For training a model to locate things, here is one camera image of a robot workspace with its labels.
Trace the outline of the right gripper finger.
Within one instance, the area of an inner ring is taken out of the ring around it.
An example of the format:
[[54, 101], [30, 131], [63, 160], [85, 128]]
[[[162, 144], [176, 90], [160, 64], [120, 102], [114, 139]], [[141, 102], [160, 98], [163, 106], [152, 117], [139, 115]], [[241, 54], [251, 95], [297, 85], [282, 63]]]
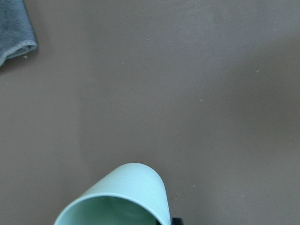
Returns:
[[184, 225], [183, 219], [180, 217], [173, 217], [172, 225]]

